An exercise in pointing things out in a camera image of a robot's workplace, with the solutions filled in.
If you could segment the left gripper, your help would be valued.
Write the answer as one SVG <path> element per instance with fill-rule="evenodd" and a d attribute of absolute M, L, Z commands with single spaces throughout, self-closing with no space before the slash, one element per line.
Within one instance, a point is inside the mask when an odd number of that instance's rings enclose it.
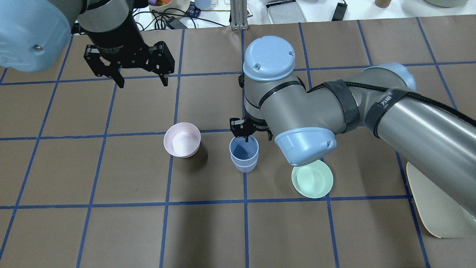
<path fill-rule="evenodd" d="M 165 41 L 149 47 L 132 15 L 108 32 L 85 33 L 93 44 L 87 45 L 83 57 L 95 76 L 112 78 L 119 88 L 124 88 L 120 68 L 142 68 L 159 75 L 163 86 L 168 86 L 168 78 L 175 71 L 173 55 Z"/>

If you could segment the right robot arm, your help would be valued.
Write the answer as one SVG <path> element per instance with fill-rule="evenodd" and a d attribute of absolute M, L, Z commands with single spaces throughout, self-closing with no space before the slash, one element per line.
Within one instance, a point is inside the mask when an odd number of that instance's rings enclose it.
<path fill-rule="evenodd" d="M 267 132 L 291 166 L 305 166 L 337 146 L 335 136 L 366 127 L 441 190 L 475 214 L 475 120 L 415 91 L 405 66 L 384 63 L 309 90 L 294 74 L 295 51 L 278 36 L 252 41 L 239 86 L 245 116 L 235 137 Z"/>

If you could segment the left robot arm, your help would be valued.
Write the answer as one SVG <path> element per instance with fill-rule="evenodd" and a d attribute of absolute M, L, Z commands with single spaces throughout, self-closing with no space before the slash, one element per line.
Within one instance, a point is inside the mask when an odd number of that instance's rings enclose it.
<path fill-rule="evenodd" d="M 123 88 L 121 68 L 157 74 L 164 86 L 175 61 L 164 41 L 149 47 L 133 17 L 146 0 L 2 0 L 0 63 L 22 72 L 45 71 L 66 47 L 75 23 L 92 44 L 84 59 L 95 76 Z"/>

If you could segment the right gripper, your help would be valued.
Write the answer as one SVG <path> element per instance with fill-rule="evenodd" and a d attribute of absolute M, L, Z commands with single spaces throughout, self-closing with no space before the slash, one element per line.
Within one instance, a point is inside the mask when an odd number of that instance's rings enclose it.
<path fill-rule="evenodd" d="M 250 114 L 245 114 L 243 118 L 230 118 L 229 127 L 234 137 L 243 137 L 245 142 L 249 141 L 249 136 L 255 132 L 267 132 L 267 138 L 272 141 L 273 134 L 268 124 L 263 119 L 257 119 Z"/>

